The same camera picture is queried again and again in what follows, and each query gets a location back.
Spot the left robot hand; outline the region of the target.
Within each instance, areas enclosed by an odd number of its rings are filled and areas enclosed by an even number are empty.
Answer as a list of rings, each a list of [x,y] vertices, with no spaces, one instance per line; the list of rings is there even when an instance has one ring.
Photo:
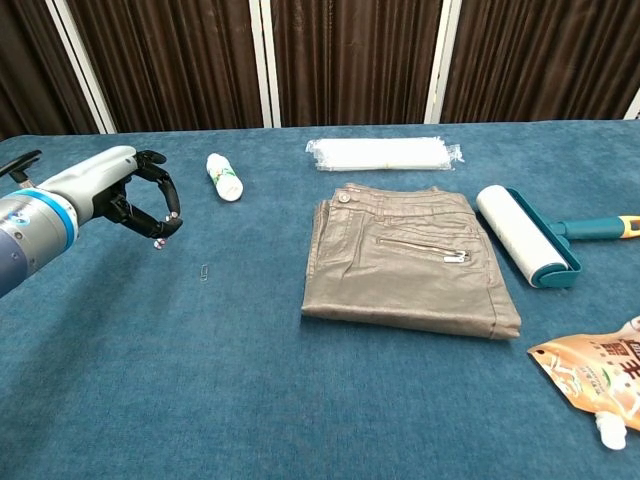
[[[75,208],[78,224],[104,217],[152,239],[166,239],[182,226],[175,185],[160,166],[166,157],[153,150],[115,146],[40,183],[38,187],[65,198]],[[157,220],[127,200],[126,184],[138,176],[154,183],[165,197],[168,215]]]

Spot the orange sauce pouch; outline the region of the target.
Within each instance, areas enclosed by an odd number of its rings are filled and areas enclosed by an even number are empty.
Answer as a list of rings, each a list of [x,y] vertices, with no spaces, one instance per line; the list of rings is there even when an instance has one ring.
[[[569,403],[592,413],[602,444],[626,447],[640,432],[640,315],[606,334],[575,334],[535,345],[528,354]]]

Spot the teal lint roller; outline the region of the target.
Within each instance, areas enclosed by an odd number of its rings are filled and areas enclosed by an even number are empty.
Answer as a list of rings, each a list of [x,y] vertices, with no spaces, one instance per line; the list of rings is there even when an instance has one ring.
[[[582,271],[572,240],[640,237],[640,215],[549,222],[513,188],[490,185],[476,205],[495,236],[534,288],[572,287]]]

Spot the folded brown trousers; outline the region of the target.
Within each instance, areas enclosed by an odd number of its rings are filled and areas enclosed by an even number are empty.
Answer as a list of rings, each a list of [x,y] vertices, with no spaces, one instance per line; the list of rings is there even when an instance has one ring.
[[[521,318],[464,195],[346,184],[314,211],[302,313],[509,340]]]

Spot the dark curtain screen panel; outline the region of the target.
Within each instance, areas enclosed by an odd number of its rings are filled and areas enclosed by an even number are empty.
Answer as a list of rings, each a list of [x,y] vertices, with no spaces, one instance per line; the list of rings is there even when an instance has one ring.
[[[119,132],[263,126],[249,0],[66,0]]]
[[[640,89],[640,0],[462,0],[443,123],[611,120]]]
[[[0,141],[122,132],[106,45],[110,0],[0,0]]]
[[[424,119],[444,0],[269,0],[284,127]]]

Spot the small white plastic bottle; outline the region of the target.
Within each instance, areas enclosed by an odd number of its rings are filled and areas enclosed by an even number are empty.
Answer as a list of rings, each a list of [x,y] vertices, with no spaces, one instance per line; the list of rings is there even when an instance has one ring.
[[[235,202],[241,198],[244,189],[242,181],[226,157],[218,153],[210,154],[206,161],[206,171],[222,200]]]

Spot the blue table mat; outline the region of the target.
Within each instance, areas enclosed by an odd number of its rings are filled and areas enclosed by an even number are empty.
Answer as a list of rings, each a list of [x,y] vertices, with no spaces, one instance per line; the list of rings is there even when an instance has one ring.
[[[320,171],[322,138],[440,137],[451,170]],[[511,186],[550,220],[640,213],[640,120],[22,135],[43,180],[115,145],[163,153],[166,248],[96,220],[0,299],[0,480],[640,480],[528,355],[640,314],[640,240],[579,243],[569,290],[500,267],[510,342],[304,318],[313,209],[347,182],[468,198]],[[207,157],[242,181],[222,200]],[[202,264],[209,266],[200,281]]]

